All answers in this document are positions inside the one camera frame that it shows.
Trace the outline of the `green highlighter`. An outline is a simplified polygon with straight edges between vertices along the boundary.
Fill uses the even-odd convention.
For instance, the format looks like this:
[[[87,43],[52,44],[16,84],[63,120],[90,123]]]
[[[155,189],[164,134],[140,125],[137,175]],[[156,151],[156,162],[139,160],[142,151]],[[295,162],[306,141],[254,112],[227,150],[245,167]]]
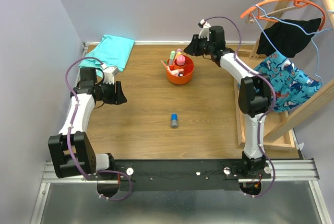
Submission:
[[[173,65],[175,55],[176,55],[176,52],[174,50],[172,50],[171,53],[170,53],[169,61],[168,61],[169,66]]]

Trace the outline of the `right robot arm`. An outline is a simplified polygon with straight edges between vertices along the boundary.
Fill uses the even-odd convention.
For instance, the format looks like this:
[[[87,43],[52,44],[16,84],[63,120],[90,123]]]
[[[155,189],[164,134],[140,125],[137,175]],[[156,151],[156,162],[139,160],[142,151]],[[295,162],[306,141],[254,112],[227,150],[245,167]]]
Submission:
[[[237,56],[237,52],[226,47],[222,26],[211,26],[205,21],[199,26],[200,33],[193,35],[184,52],[191,56],[209,55],[240,85],[238,107],[244,114],[246,144],[238,161],[237,173],[252,178],[266,166],[264,122],[272,105],[269,76],[255,72]]]

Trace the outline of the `green cap white marker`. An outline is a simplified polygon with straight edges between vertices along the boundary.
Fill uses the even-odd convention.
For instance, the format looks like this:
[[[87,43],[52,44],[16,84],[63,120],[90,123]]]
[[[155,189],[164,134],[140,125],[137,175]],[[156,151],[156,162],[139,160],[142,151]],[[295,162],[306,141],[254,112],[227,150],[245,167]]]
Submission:
[[[163,66],[165,67],[165,69],[166,69],[169,73],[171,73],[171,70],[170,70],[170,68],[169,68],[169,65],[167,65],[167,64],[165,63],[165,61],[163,61],[163,60],[161,60],[161,63],[163,64]]]

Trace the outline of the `pink glue bottle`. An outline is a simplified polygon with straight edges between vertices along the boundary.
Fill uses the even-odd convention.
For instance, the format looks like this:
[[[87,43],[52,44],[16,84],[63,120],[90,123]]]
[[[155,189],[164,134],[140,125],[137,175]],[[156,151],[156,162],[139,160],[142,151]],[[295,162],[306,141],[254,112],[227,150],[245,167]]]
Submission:
[[[182,67],[185,65],[186,58],[183,55],[178,55],[175,60],[175,65],[178,67]]]

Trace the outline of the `brown cap white marker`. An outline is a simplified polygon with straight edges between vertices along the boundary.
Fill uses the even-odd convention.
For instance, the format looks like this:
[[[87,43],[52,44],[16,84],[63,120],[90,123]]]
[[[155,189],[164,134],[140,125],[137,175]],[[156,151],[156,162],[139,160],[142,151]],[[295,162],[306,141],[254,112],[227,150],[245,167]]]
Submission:
[[[178,73],[183,73],[183,72],[184,70],[181,68],[181,69],[172,70],[171,74],[174,76],[178,76]]]

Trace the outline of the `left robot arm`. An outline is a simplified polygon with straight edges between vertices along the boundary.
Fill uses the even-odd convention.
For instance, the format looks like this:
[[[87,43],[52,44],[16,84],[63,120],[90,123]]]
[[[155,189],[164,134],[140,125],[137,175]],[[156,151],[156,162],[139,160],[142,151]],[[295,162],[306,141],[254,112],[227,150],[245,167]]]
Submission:
[[[103,65],[99,70],[102,72],[101,80],[97,78],[97,68],[84,67],[80,70],[79,82],[70,89],[70,110],[65,123],[57,135],[49,137],[48,147],[58,178],[88,176],[96,172],[105,180],[115,176],[113,156],[93,151],[87,127],[97,102],[121,105],[127,99],[121,82],[115,80],[118,68]]]

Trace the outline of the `orange round organizer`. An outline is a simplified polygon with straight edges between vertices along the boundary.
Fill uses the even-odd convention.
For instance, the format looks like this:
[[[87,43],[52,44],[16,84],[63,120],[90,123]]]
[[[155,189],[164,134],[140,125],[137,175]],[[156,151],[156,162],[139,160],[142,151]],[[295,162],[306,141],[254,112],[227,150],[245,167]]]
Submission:
[[[175,85],[185,85],[191,81],[195,65],[193,60],[182,55],[182,65],[178,64],[177,58],[172,65],[169,65],[169,70],[166,70],[166,77],[168,81]]]

